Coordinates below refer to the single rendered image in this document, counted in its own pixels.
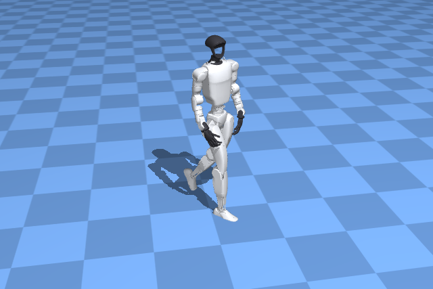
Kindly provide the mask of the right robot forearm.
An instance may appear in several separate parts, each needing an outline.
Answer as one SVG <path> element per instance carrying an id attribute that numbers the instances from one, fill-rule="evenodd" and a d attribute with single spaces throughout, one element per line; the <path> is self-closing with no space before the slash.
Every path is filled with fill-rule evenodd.
<path id="1" fill-rule="evenodd" d="M 191 106 L 195 114 L 196 123 L 198 124 L 198 128 L 202 131 L 204 129 L 203 122 L 205 121 L 204 114 L 202 111 L 202 106 L 196 105 L 196 98 L 193 96 L 191 98 Z"/>

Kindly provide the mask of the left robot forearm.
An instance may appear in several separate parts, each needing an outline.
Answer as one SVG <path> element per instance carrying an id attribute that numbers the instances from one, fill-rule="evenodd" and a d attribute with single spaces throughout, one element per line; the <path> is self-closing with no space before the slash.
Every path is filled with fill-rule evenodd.
<path id="1" fill-rule="evenodd" d="M 233 103 L 235 105 L 235 108 L 237 110 L 237 114 L 239 110 L 243 111 L 243 115 L 245 114 L 245 110 L 243 109 L 244 105 L 242 103 L 241 97 L 240 97 L 240 91 L 238 91 L 235 94 L 232 94 L 231 99 L 233 100 Z"/>

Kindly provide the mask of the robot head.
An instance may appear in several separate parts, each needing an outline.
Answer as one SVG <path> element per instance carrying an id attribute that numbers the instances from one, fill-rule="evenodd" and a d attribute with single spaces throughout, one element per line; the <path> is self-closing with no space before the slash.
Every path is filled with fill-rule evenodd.
<path id="1" fill-rule="evenodd" d="M 219 61 L 219 60 L 224 56 L 225 44 L 226 44 L 226 41 L 218 35 L 212 35 L 206 39 L 205 45 L 211 49 L 212 54 L 213 54 L 213 55 L 211 55 L 211 59 L 208 61 L 208 63 L 210 63 L 211 61 L 215 61 L 215 63 L 211 63 L 214 65 L 220 65 L 223 63 L 222 60 L 221 61 Z M 219 47 L 222 47 L 222 53 L 221 54 L 214 52 L 214 50 L 216 48 L 219 48 Z"/>

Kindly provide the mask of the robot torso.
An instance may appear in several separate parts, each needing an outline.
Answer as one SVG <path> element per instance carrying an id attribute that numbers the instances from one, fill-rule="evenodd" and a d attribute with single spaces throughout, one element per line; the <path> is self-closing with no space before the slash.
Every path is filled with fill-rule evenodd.
<path id="1" fill-rule="evenodd" d="M 223 57 L 224 58 L 224 57 Z M 220 65 L 214 65 L 215 61 L 206 62 L 202 65 L 208 72 L 202 84 L 202 93 L 207 103 L 212 104 L 211 111 L 207 114 L 207 122 L 214 121 L 214 124 L 222 127 L 227 118 L 227 111 L 223 104 L 229 101 L 232 83 L 232 65 L 224 59 Z"/>

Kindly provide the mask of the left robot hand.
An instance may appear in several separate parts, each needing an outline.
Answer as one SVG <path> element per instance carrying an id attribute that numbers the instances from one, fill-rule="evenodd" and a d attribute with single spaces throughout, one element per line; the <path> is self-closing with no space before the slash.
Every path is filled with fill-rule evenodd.
<path id="1" fill-rule="evenodd" d="M 242 111 L 242 110 L 239 110 L 239 111 L 238 111 L 237 117 L 238 117 L 237 127 L 234 128 L 234 133 L 232 133 L 232 135 L 236 135 L 236 134 L 238 134 L 238 132 L 240 131 L 240 128 L 241 128 L 241 126 L 242 126 L 243 118 L 244 118 L 244 116 L 243 116 L 243 111 Z M 236 130 L 236 131 L 235 131 L 235 130 Z"/>

